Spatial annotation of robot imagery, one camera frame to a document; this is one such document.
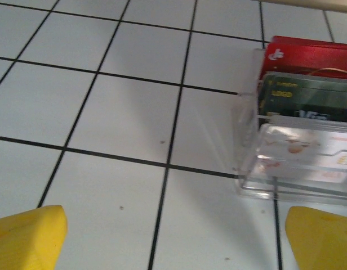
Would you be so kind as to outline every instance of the clear plastic case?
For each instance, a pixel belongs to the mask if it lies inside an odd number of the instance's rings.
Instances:
[[[254,78],[263,55],[253,52]],[[233,118],[239,193],[347,205],[347,123],[272,116],[259,128],[252,81]]]

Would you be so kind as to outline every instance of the yellow plastic piece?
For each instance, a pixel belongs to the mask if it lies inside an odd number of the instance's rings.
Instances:
[[[286,234],[300,270],[347,270],[347,217],[294,206]]]
[[[67,233],[60,205],[0,219],[0,270],[52,270]]]

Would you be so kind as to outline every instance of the yellow object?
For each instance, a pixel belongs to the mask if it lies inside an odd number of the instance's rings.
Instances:
[[[0,270],[52,270],[67,233],[60,205],[0,219]]]
[[[347,217],[294,206],[286,234],[300,270],[347,270]]]

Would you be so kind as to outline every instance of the white tile floor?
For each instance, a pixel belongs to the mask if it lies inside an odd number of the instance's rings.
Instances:
[[[57,269],[298,270],[297,204],[281,267],[273,202],[235,194],[232,108],[263,38],[347,43],[347,14],[195,3],[0,0],[0,217],[63,205]]]

